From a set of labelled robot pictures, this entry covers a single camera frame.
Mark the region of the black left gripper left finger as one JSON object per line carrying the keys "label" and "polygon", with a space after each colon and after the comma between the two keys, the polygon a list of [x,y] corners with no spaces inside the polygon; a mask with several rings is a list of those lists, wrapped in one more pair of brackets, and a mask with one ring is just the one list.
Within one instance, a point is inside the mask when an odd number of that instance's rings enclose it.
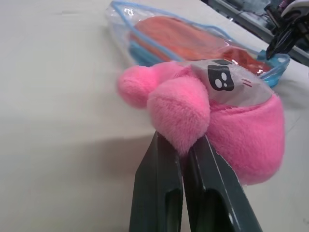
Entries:
{"label": "black left gripper left finger", "polygon": [[158,132],[136,171],[130,232],[178,232],[183,180],[178,152]]}

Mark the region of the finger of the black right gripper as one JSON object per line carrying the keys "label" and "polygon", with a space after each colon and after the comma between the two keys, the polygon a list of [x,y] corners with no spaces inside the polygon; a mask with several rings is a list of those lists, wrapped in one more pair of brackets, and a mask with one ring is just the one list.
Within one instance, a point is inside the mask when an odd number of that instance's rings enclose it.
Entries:
{"label": "finger of the black right gripper", "polygon": [[289,30],[277,31],[266,49],[266,59],[269,60],[276,54],[287,54],[290,51],[289,37]]}
{"label": "finger of the black right gripper", "polygon": [[298,40],[298,29],[278,29],[274,37],[274,55],[287,54]]}

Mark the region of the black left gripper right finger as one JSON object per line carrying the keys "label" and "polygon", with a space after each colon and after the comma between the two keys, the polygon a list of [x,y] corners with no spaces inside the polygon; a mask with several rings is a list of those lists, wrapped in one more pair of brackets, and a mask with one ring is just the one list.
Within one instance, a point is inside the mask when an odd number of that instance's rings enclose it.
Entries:
{"label": "black left gripper right finger", "polygon": [[242,185],[207,137],[198,139],[183,159],[183,183],[191,231],[256,231]]}

